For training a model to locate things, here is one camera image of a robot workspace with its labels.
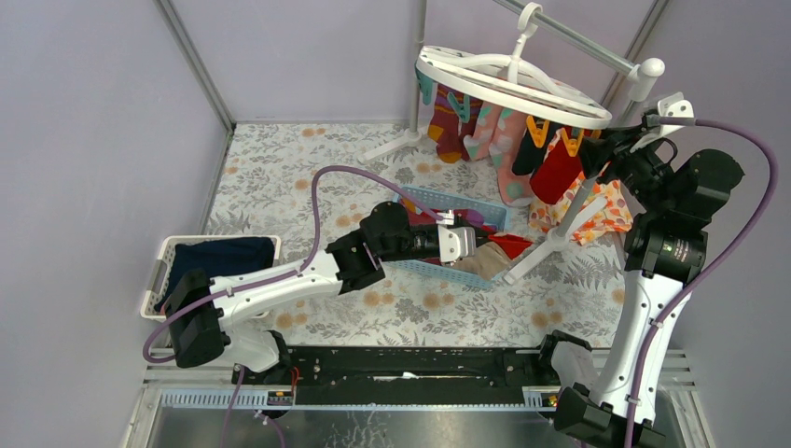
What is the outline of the white clip hanger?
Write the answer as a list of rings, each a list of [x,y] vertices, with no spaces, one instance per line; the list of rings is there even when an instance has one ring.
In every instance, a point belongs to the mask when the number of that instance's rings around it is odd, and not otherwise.
[[[422,47],[415,63],[418,78],[428,78],[484,102],[561,125],[590,130],[608,127],[612,114],[607,109],[522,59],[527,40],[538,29],[537,14],[542,10],[537,3],[522,9],[520,35],[509,54]]]

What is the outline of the red beige sock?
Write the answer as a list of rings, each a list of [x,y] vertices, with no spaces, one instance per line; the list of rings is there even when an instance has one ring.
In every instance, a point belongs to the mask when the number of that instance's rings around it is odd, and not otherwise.
[[[452,268],[490,281],[533,244],[531,240],[518,235],[494,233],[484,238],[483,245],[476,248],[473,256],[456,262]]]

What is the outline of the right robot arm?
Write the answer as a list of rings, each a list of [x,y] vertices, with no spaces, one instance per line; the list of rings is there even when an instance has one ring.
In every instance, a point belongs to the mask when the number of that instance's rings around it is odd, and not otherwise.
[[[634,129],[586,138],[580,151],[587,179],[618,181],[643,206],[624,243],[625,301],[604,366],[590,345],[556,330],[534,363],[544,383],[561,383],[555,430],[587,447],[661,447],[654,427],[659,377],[688,286],[706,261],[706,227],[743,178],[727,153],[698,151],[679,168],[658,155],[659,142],[639,145]]]

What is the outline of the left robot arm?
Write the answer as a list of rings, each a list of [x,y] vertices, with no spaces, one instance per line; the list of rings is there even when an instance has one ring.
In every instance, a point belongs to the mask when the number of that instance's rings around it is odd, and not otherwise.
[[[389,261],[461,255],[457,220],[435,213],[413,224],[400,203],[376,205],[358,228],[303,261],[256,272],[223,270],[211,276],[202,267],[184,271],[166,299],[162,324],[182,369],[219,358],[254,371],[269,384],[289,371],[283,338],[273,331],[249,329],[254,317],[290,301],[337,297],[369,287],[385,277]]]

